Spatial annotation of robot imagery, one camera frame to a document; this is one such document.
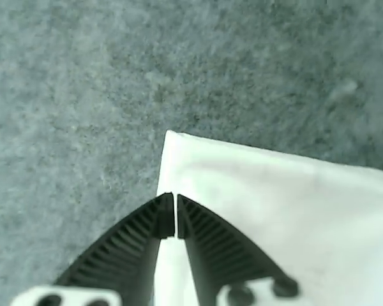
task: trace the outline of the black screw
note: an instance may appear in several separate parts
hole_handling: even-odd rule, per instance
[[[293,298],[299,294],[299,286],[289,277],[274,279],[273,291],[280,298]]]
[[[95,300],[89,303],[87,306],[109,306],[109,303],[105,300]]]
[[[255,302],[255,296],[244,284],[233,285],[227,295],[229,306],[250,306]]]
[[[36,306],[60,306],[61,297],[58,295],[47,295],[43,297]]]

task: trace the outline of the floor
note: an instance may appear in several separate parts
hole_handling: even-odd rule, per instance
[[[0,0],[0,306],[154,196],[167,129],[383,170],[383,0]]]

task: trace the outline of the screw hole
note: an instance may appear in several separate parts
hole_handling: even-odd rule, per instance
[[[250,306],[255,303],[255,295],[244,284],[231,286],[227,295],[229,306]]]
[[[60,306],[61,297],[58,295],[47,295],[43,297],[38,303],[37,306]]]
[[[87,306],[109,306],[109,303],[105,300],[95,300],[89,303]]]

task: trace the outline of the white fabric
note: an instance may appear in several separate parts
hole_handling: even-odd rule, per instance
[[[383,171],[168,131],[157,194],[183,194],[250,237],[302,297],[256,305],[383,306]],[[197,306],[184,243],[161,245],[156,306]],[[225,297],[219,295],[219,306]]]

